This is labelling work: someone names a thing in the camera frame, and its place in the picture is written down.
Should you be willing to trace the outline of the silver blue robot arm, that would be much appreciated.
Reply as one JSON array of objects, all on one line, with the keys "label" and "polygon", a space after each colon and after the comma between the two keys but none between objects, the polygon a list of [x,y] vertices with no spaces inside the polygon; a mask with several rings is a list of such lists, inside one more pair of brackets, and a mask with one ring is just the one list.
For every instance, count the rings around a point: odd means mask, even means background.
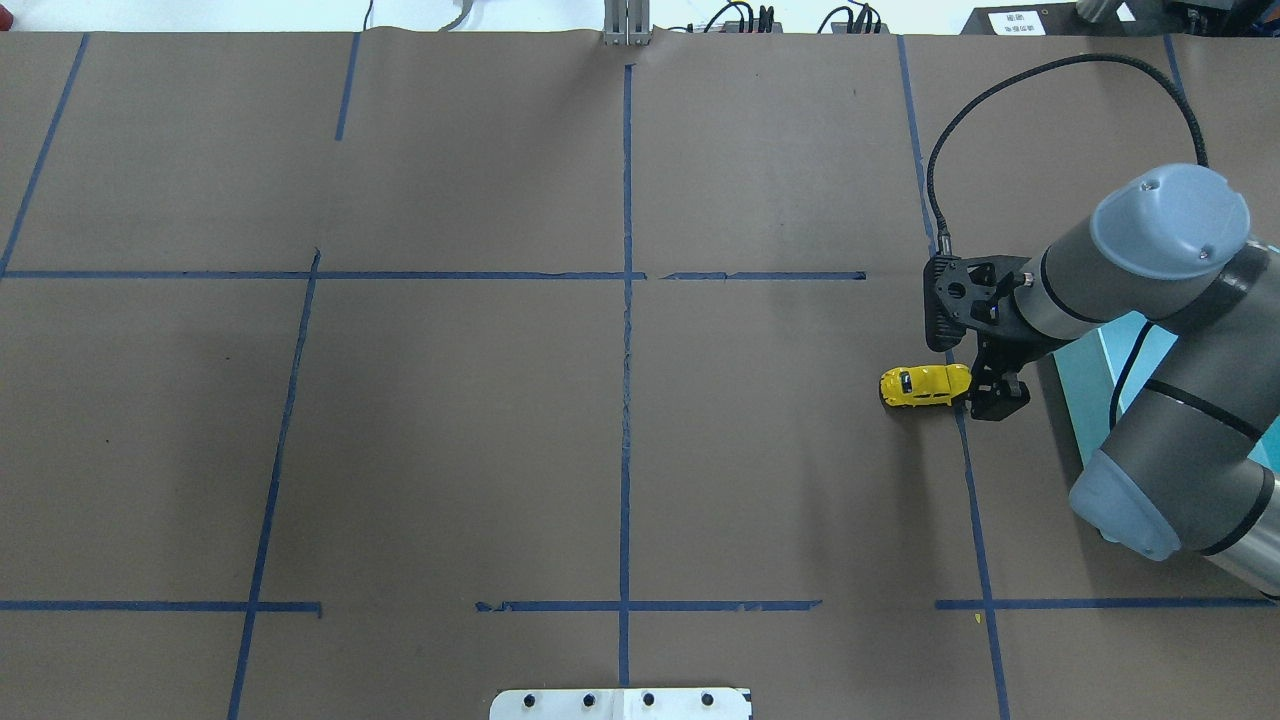
[{"label": "silver blue robot arm", "polygon": [[1156,167],[1005,278],[974,363],[998,378],[1133,313],[1172,336],[1071,510],[1144,559],[1196,553],[1276,597],[1277,473],[1251,454],[1277,420],[1277,251],[1244,197],[1207,167]]}]

